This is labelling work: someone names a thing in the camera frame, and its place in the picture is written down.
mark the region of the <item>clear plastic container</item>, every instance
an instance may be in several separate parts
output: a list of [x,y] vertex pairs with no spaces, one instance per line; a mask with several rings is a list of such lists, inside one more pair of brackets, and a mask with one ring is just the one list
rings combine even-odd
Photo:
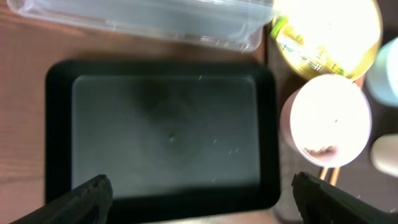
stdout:
[[275,16],[273,0],[8,0],[26,17],[253,51]]

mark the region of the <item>black rectangular tray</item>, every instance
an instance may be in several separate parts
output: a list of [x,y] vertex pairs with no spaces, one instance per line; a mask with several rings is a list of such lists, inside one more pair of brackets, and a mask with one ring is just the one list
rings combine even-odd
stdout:
[[46,202],[106,174],[108,223],[272,207],[275,83],[239,63],[54,65],[46,80]]

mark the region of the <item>white object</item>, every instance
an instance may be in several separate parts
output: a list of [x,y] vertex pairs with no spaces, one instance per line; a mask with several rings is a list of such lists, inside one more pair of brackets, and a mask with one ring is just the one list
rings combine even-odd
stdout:
[[75,26],[253,51],[273,0],[7,0],[22,16]]
[[398,178],[398,134],[388,134],[374,142],[371,160],[377,170]]
[[[371,111],[362,90],[340,75],[310,80],[286,101],[280,130],[291,148],[320,167],[340,167],[364,149]],[[335,153],[314,156],[306,149],[333,146]]]
[[398,38],[381,48],[366,74],[366,86],[378,102],[398,107]]

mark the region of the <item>yellow bowl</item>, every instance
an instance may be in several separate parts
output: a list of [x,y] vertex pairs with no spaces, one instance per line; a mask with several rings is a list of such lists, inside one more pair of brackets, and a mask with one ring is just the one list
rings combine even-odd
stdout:
[[[381,19],[381,13],[379,9],[379,5],[375,0],[366,0],[366,1],[372,1],[374,5],[374,10],[376,10],[377,18],[376,19],[379,22],[379,28],[380,28],[380,36],[377,42],[363,54],[363,57],[358,64],[358,66],[355,67],[355,69],[351,72],[352,80],[357,80],[363,76],[367,70],[371,67],[373,64],[374,60],[376,59],[377,53],[379,52],[379,48],[381,46],[381,40],[382,40],[382,32],[383,32],[383,26],[382,26],[382,19]],[[283,15],[280,14],[279,16],[276,16],[274,20],[272,21],[272,26],[274,27],[275,24],[279,21],[280,18],[289,16],[289,15]],[[297,56],[294,55],[292,52],[288,52],[286,50],[283,50],[282,47],[277,44],[277,47],[279,49],[279,52],[282,54],[283,58],[285,58],[285,61],[289,64],[289,66],[301,77],[303,77],[306,80],[310,80],[312,78],[315,78],[318,75],[321,75],[318,71],[314,70],[310,66],[308,66],[303,60],[297,60]]]

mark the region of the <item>wooden stick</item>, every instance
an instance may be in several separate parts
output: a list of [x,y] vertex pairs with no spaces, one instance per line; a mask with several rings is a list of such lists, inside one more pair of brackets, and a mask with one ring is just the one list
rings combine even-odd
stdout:
[[336,167],[333,169],[333,172],[331,173],[331,178],[330,178],[331,185],[333,185],[333,186],[336,185],[339,173],[340,173],[340,167]]
[[328,169],[329,169],[328,167],[324,167],[322,169],[321,174],[319,175],[319,179],[325,180],[325,177],[326,177],[326,175],[328,173]]

